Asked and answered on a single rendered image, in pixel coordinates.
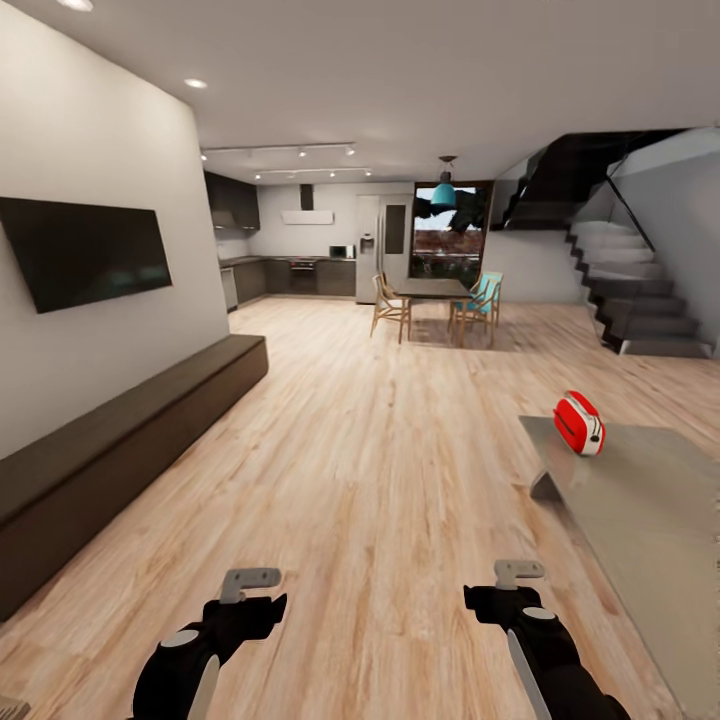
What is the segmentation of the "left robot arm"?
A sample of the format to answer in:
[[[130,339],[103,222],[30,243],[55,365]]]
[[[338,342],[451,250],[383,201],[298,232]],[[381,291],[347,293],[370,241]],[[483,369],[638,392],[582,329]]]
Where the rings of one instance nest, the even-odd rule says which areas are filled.
[[[243,641],[266,639],[283,619],[287,594],[246,597],[240,589],[275,587],[276,567],[228,569],[220,599],[203,607],[191,622],[157,644],[134,694],[134,717],[127,720],[206,720],[219,668]]]

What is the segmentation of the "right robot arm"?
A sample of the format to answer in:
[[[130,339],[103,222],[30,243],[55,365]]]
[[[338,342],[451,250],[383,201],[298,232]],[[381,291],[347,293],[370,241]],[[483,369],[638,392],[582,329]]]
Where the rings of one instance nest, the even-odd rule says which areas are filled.
[[[518,587],[516,578],[536,579],[546,566],[531,560],[494,560],[495,586],[463,587],[467,609],[479,623],[499,624],[538,720],[630,720],[624,706],[602,694],[590,672],[580,664],[574,638],[545,609],[532,587]]]

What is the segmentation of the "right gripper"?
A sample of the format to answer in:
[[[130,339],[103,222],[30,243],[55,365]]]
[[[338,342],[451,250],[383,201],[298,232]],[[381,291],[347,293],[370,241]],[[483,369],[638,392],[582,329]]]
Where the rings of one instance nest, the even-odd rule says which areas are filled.
[[[537,592],[532,587],[517,587],[515,591],[503,591],[495,586],[472,586],[463,587],[464,600],[467,609],[474,609],[479,623],[499,624],[504,632],[506,628],[502,625],[502,610],[512,600],[522,600],[532,604],[541,605]]]

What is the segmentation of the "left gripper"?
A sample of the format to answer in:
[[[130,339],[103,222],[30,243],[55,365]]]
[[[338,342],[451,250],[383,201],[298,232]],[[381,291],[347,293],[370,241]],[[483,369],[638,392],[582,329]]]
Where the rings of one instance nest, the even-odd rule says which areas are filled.
[[[203,621],[211,617],[223,617],[231,623],[234,631],[232,654],[243,641],[266,639],[275,623],[283,619],[287,594],[272,600],[272,597],[247,597],[237,604],[220,604],[220,599],[211,599],[203,607]]]

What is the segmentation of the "radio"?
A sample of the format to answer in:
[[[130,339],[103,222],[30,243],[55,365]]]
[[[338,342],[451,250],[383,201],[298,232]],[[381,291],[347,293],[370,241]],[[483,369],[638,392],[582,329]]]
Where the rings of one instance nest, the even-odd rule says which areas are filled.
[[[605,426],[599,412],[579,391],[563,398],[555,412],[555,425],[569,447],[579,455],[595,455],[603,445]]]

